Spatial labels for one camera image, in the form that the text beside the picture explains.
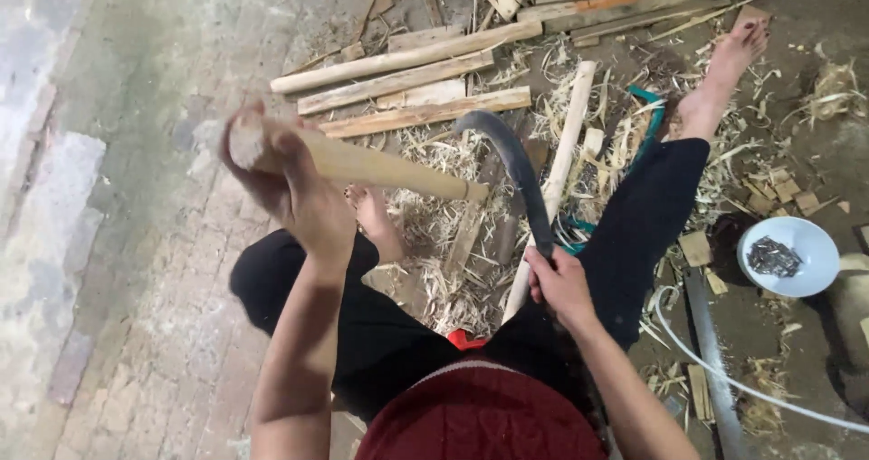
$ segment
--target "white bowl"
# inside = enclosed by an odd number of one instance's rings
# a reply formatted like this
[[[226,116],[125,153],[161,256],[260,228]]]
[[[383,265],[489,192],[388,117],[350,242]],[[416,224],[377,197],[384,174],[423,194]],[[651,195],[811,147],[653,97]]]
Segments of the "white bowl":
[[[761,275],[748,265],[752,245],[764,236],[793,249],[803,261],[793,277]],[[829,287],[839,274],[839,250],[829,234],[799,217],[772,217],[752,226],[736,247],[742,271],[758,287],[785,297],[809,297]]]

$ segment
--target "foot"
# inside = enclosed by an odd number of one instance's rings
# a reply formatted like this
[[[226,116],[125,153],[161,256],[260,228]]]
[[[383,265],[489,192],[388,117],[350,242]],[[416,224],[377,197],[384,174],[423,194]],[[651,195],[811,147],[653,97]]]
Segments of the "foot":
[[[748,65],[766,50],[768,37],[766,20],[744,21],[733,27],[715,47],[709,72],[701,85],[679,102],[676,112],[681,126],[674,130],[671,140],[712,139],[737,82]]]
[[[386,212],[383,190],[351,184],[347,187],[347,203],[356,209],[356,219],[371,243],[375,243],[380,264],[397,262],[404,257],[401,236]]]

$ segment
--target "sickle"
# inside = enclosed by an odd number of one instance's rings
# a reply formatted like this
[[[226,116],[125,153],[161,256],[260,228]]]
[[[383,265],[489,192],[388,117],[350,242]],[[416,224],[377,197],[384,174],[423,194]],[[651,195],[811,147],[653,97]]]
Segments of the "sickle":
[[[468,129],[484,132],[492,140],[504,162],[507,174],[516,183],[516,189],[525,201],[528,225],[531,227],[531,234],[535,237],[537,250],[551,263],[555,237],[549,225],[543,194],[540,193],[537,177],[525,148],[504,121],[488,110],[472,110],[455,121],[455,132]]]

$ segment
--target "hand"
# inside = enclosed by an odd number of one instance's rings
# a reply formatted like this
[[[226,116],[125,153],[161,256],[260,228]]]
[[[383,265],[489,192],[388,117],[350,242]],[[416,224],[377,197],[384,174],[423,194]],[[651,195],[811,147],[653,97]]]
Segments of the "hand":
[[[219,156],[224,165],[266,211],[292,234],[319,263],[347,266],[353,252],[356,217],[344,195],[328,180],[320,177],[308,147],[294,132],[314,129],[313,124],[296,118],[279,123],[279,131],[270,136],[273,148],[282,155],[283,175],[248,171],[232,161],[229,133],[239,115],[252,112],[263,115],[261,101],[239,109],[223,130]]]
[[[555,268],[549,266],[534,246],[525,249],[525,261],[531,266],[528,274],[531,298],[552,306],[559,322],[571,333],[597,331],[601,322],[594,314],[586,271],[580,260],[558,246],[553,250],[552,259]]]

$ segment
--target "black pants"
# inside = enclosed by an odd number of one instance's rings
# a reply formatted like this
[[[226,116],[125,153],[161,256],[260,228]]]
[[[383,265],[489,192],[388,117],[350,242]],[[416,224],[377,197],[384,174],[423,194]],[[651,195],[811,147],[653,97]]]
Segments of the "black pants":
[[[639,339],[654,266],[688,220],[708,154],[709,144],[700,139],[655,143],[613,194],[578,254],[598,318],[624,349]],[[357,234],[338,317],[332,382],[349,412],[365,422],[419,379],[463,355],[391,298],[362,284],[378,259],[375,245]],[[304,260],[293,236],[277,230],[245,249],[233,268],[232,292],[250,321],[269,335]],[[575,396],[577,384],[568,376],[550,317],[531,299],[477,352]]]

